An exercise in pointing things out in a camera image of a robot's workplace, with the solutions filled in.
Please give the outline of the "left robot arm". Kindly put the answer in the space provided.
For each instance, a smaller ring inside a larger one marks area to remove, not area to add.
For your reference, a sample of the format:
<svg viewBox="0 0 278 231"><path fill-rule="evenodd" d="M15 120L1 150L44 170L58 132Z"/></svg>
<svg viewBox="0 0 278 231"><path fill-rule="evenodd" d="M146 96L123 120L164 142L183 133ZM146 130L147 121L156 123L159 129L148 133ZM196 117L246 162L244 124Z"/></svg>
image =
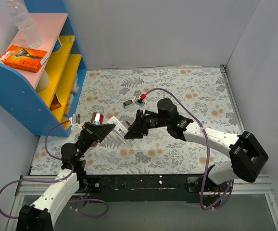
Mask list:
<svg viewBox="0 0 278 231"><path fill-rule="evenodd" d="M21 208L17 231L52 231L60 213L72 195L87 188L84 178L86 161L81 160L94 142L102 142L115 128L115 124L84 123L75 143L61 147L62 169L47 190L32 205Z"/></svg>

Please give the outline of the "white remote control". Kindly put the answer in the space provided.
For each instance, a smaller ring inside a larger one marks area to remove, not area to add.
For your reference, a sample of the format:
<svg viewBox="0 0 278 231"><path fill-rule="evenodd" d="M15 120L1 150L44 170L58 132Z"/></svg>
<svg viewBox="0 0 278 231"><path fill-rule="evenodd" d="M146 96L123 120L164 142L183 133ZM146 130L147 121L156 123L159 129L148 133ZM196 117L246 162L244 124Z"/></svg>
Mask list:
<svg viewBox="0 0 278 231"><path fill-rule="evenodd" d="M125 139L124 136L128 132L127 128L115 117L112 116L108 121L107 124L114 124L115 127L113 129L114 134L125 144L129 145L133 139Z"/></svg>

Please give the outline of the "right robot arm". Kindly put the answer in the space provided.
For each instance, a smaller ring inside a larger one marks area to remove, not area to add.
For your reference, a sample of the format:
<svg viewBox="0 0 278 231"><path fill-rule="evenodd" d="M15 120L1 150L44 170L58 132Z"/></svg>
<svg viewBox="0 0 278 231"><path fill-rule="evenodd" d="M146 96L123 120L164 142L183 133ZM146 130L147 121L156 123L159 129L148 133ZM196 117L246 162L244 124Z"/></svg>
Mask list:
<svg viewBox="0 0 278 231"><path fill-rule="evenodd" d="M203 187L208 191L235 179L253 183L268 161L267 153L250 132L238 135L211 128L202 129L196 121L180 115L177 106L168 98L159 100L157 109L157 113L138 110L124 138L142 139L150 129L165 127L175 139L208 144L211 149L225 154L230 160L209 167L207 176L203 178Z"/></svg>

